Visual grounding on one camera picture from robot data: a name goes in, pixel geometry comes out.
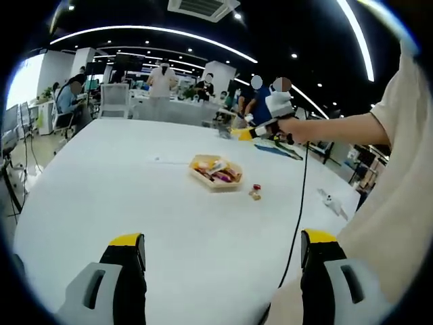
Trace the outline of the person's right hand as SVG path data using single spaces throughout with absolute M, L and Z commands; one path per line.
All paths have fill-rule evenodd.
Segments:
M 277 122 L 279 130 L 286 135 L 291 135 L 297 144 L 304 144 L 311 140 L 311 131 L 308 121 L 297 118 L 280 119 Z

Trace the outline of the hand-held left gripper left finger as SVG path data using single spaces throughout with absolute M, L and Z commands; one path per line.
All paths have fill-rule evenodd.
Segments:
M 145 324 L 145 237 L 113 239 L 66 287 L 60 324 Z

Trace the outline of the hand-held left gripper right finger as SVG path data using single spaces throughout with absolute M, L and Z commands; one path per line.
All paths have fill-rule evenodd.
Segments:
M 381 324 L 392 309 L 378 277 L 327 232 L 302 230 L 301 269 L 303 324 Z

